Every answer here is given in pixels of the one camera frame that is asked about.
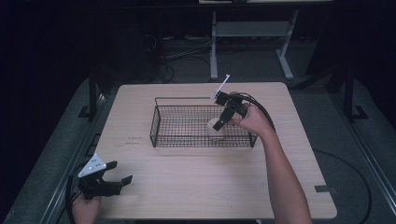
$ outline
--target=person's left hand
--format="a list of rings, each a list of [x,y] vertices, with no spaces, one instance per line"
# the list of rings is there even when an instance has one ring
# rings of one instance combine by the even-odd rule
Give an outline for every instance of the person's left hand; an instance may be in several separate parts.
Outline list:
[[[102,198],[86,200],[83,193],[73,201],[72,213],[76,224],[93,224],[99,217]]]

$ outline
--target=dark background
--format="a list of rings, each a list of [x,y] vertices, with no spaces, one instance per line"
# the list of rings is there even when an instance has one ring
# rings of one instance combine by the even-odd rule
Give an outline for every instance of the dark background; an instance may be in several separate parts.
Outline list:
[[[112,4],[142,4],[139,2]],[[143,1],[155,2],[172,6],[180,1]],[[83,80],[95,73],[101,91],[123,83],[148,83],[156,76],[161,48],[147,53],[143,34],[210,35],[210,11],[119,12],[102,10],[102,4],[106,1],[84,1],[84,6],[74,1],[0,3],[0,220]],[[335,1],[327,9],[302,9],[296,24],[294,39],[318,40],[307,73],[318,74],[340,63],[338,74],[342,77],[352,71],[396,127],[393,1]],[[321,20],[310,20],[318,14],[323,15]]]

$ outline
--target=human hand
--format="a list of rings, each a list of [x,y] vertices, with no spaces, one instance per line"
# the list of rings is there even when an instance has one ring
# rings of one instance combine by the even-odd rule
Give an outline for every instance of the human hand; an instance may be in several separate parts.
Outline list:
[[[237,125],[260,137],[268,131],[274,132],[270,122],[257,106],[245,103],[243,107],[247,109],[247,115],[242,119],[231,119],[230,124]]]
[[[73,201],[72,213],[76,224],[93,224],[99,217],[102,198],[86,200],[83,193]]]

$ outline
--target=floor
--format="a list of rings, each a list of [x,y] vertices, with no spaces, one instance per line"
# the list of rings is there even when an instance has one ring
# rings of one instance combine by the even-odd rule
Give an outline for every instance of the floor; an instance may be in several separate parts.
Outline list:
[[[209,52],[202,49],[207,38],[165,40],[169,60],[160,66],[157,83],[221,82],[230,74],[229,82],[284,82],[289,87],[309,79],[305,69],[315,42],[293,41],[287,54],[293,80],[286,80],[276,58],[275,49],[282,39],[223,39],[219,46],[219,79],[210,80]],[[342,112],[343,91],[325,91],[325,77],[303,90],[290,91],[306,134],[317,157],[321,172],[332,190],[337,217],[314,220],[314,223],[396,223],[395,211],[384,196],[370,162],[363,156],[365,148],[373,154],[389,179],[396,186],[396,131],[376,108],[368,91],[355,81],[354,105],[360,105],[369,119],[348,121]],[[78,118],[80,109],[89,103],[88,81],[81,83],[40,159],[14,203],[5,223],[69,223],[64,207],[64,186],[67,176],[87,155],[106,123],[116,97],[117,88],[98,100],[98,114],[93,121]],[[255,220],[221,221],[221,223],[254,223]],[[205,220],[124,221],[99,220],[98,223],[219,223]],[[273,223],[263,220],[262,223]]]

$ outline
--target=metal mesh basket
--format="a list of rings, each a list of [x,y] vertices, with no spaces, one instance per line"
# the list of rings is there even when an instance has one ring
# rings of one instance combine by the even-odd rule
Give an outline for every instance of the metal mesh basket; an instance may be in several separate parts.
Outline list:
[[[149,135],[154,147],[254,147],[257,135],[237,126],[226,124],[223,135],[208,135],[207,123],[219,118],[223,106],[158,105],[157,99]]]

